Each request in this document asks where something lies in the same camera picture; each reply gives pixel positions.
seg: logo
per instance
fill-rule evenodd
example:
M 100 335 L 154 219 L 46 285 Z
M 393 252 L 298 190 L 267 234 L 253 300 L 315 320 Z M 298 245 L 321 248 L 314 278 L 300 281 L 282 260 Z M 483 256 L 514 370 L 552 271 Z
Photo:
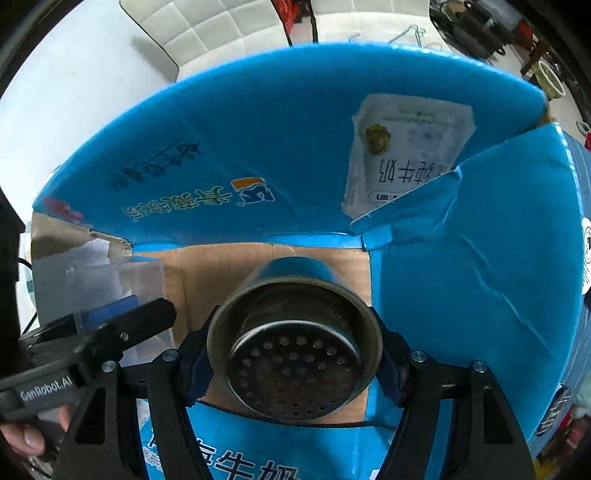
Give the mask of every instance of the logo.
M 236 179 L 232 180 L 230 184 L 242 199 L 241 202 L 236 204 L 239 207 L 244 207 L 250 203 L 275 201 L 271 189 L 267 186 L 265 180 L 260 177 Z
M 380 155 L 390 148 L 392 135 L 388 129 L 380 124 L 375 124 L 365 130 L 365 141 L 368 144 L 369 153 Z

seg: red object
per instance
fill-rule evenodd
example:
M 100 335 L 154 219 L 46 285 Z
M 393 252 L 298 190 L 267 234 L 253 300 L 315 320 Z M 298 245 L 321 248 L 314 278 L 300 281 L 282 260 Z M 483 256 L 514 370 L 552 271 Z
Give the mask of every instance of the red object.
M 534 41 L 534 32 L 531 27 L 525 23 L 523 20 L 519 22 L 519 29 L 523 32 L 523 34 L 529 38 L 531 41 Z
M 281 22 L 283 22 L 283 25 L 285 26 L 285 30 L 288 34 L 290 34 L 291 29 L 294 26 L 294 21 L 296 20 L 297 15 L 300 13 L 300 7 L 298 7 L 291 0 L 272 1 L 273 5 L 275 5 L 277 13 L 279 13 L 279 18 L 281 18 Z

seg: floor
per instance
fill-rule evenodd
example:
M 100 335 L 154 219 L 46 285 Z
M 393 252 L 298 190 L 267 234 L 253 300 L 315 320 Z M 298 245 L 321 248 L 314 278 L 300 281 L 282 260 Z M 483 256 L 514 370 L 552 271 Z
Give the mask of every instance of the floor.
M 294 45 L 312 40 L 310 19 L 295 24 Z M 520 77 L 527 52 L 518 47 L 490 63 Z M 0 99 L 0 182 L 26 222 L 52 172 L 108 122 L 175 82 L 176 65 L 119 6 L 85 0 L 29 56 Z M 550 112 L 581 143 L 581 116 L 566 88 Z M 18 298 L 24 317 L 34 309 L 24 282 Z

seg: black cable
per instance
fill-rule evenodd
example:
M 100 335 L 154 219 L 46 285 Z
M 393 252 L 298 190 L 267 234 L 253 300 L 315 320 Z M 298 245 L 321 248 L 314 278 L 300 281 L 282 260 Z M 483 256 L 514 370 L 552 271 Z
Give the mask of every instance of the black cable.
M 37 320 L 37 312 L 35 312 L 35 315 L 33 315 L 33 318 L 31 319 L 31 321 L 29 322 L 29 324 L 25 327 L 25 329 L 22 331 L 21 335 L 24 335 L 25 333 L 27 333 L 31 326 L 33 326 L 33 322 Z
M 27 467 L 29 467 L 32 470 L 35 470 L 37 473 L 39 473 L 39 475 L 44 476 L 45 478 L 47 478 L 48 480 L 51 480 L 51 476 L 49 475 L 49 473 L 44 472 L 43 470 L 41 470 L 37 465 L 33 465 L 32 462 L 23 462 L 23 464 Z
M 18 262 L 31 270 L 31 272 L 33 271 L 33 266 L 24 258 L 18 257 Z
M 25 267 L 27 267 L 29 270 L 31 270 L 31 273 L 33 273 L 33 266 L 24 258 L 18 257 L 17 260 L 21 265 L 24 265 Z M 31 327 L 33 326 L 33 322 L 36 320 L 37 318 L 37 312 L 35 312 L 35 315 L 33 315 L 33 318 L 31 319 L 31 321 L 29 322 L 29 324 L 25 327 L 25 329 L 22 331 L 21 335 L 24 335 L 25 333 L 27 333 Z

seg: brown cardboard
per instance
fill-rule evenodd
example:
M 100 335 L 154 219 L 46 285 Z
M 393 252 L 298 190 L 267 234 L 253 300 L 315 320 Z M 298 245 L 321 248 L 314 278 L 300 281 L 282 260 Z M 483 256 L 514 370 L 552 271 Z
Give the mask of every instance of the brown cardboard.
M 258 267 L 274 258 L 299 256 L 325 262 L 337 271 L 349 288 L 371 305 L 369 254 L 356 248 L 304 248 L 275 244 L 193 245 L 141 254 L 164 263 L 166 293 L 177 309 L 174 337 L 180 343 L 187 332 L 199 329 L 209 313 L 228 298 Z M 256 415 L 214 377 L 200 401 L 244 416 Z M 363 421 L 367 390 L 353 402 L 311 423 L 349 424 Z

